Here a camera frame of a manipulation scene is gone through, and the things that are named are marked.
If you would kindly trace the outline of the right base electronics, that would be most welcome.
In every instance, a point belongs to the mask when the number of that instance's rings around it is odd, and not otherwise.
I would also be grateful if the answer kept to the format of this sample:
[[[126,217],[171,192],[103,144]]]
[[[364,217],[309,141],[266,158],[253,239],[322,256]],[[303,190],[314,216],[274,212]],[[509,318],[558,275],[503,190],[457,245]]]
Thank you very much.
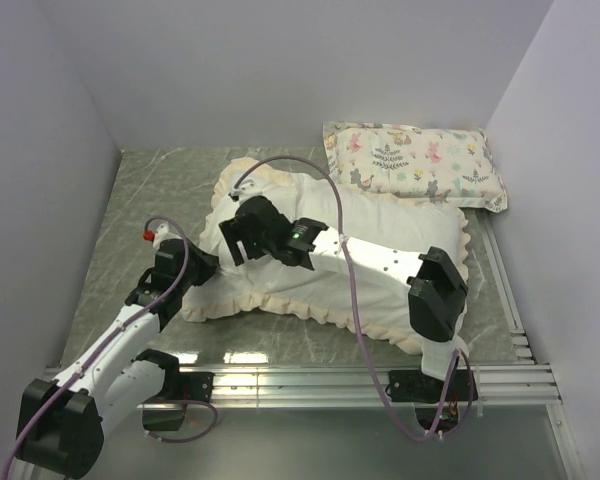
[[[469,411],[461,413],[458,409],[444,409],[439,415],[433,408],[417,408],[415,410],[416,420],[419,426],[429,431],[432,429],[435,421],[438,421],[435,429],[436,434],[450,434],[457,431],[468,418]]]

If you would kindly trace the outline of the grey and cream ruffled pillowcase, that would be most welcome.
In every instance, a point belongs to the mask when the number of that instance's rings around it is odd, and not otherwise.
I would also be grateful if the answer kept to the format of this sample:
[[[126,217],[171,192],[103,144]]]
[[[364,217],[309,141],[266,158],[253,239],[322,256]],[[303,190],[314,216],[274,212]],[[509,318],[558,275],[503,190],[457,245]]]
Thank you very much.
[[[185,295],[183,315],[189,322],[261,309],[354,328],[352,286],[346,275],[287,267],[269,256],[235,265],[219,224],[234,216],[238,205],[229,191],[249,168],[254,171],[246,180],[247,191],[265,196],[290,220],[306,217],[334,227],[342,213],[346,235],[403,251],[424,253],[439,247],[449,254],[462,278],[469,277],[464,261],[471,237],[464,230],[468,221],[459,208],[346,187],[333,190],[325,180],[256,166],[255,159],[243,157],[230,162],[214,187],[212,211],[198,246],[218,257],[220,270]]]

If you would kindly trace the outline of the aluminium mounting rail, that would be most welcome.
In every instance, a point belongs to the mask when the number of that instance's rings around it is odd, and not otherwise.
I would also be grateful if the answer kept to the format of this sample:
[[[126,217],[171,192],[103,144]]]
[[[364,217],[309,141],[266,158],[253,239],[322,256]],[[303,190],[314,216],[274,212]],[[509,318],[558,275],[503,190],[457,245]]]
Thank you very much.
[[[531,351],[487,214],[470,211],[467,220],[470,291],[461,335],[470,351],[478,405],[560,404],[551,368]],[[137,242],[120,254],[97,250],[62,365],[79,357],[109,326],[148,262]],[[212,400],[224,408],[375,407],[388,372],[419,363],[390,344],[371,341],[366,350],[378,372],[371,378],[353,334],[263,312],[200,324],[175,319],[152,346],[177,356],[186,373],[213,373]]]

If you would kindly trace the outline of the animal print pillow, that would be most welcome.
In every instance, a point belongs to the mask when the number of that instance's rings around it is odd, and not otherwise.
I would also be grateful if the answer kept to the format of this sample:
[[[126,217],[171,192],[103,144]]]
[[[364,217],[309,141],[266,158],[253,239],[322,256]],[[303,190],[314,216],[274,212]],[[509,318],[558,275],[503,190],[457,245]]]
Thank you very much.
[[[341,185],[494,213],[508,208],[482,129],[326,122],[323,143]]]

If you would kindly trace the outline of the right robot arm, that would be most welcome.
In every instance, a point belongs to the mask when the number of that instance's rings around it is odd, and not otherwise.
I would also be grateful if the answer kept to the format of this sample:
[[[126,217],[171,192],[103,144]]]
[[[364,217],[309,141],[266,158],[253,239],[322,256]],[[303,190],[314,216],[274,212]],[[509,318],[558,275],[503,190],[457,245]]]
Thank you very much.
[[[398,295],[422,338],[422,391],[440,400],[454,390],[451,370],[461,353],[456,324],[468,287],[446,251],[396,250],[348,237],[318,220],[290,221],[263,196],[244,201],[219,228],[237,266],[268,255],[289,267],[347,274],[351,284],[360,278]]]

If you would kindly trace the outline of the black left base box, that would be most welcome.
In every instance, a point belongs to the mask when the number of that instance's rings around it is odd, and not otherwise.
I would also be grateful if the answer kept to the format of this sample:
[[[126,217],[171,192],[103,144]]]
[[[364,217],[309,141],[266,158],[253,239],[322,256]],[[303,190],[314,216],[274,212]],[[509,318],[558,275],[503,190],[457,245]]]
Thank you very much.
[[[156,404],[142,410],[141,421],[149,432],[177,432],[183,426],[185,416],[184,405]]]

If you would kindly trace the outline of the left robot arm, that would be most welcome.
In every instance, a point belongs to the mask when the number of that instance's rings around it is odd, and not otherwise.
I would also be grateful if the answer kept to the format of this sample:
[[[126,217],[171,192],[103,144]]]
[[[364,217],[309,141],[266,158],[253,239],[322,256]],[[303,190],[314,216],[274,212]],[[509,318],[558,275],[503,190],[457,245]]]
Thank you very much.
[[[185,392],[177,357],[148,348],[180,311],[184,294],[210,280],[217,256],[190,240],[162,240],[101,337],[51,380],[35,379],[21,399],[13,459],[84,477],[106,436],[137,406],[152,400],[185,407],[209,397]]]

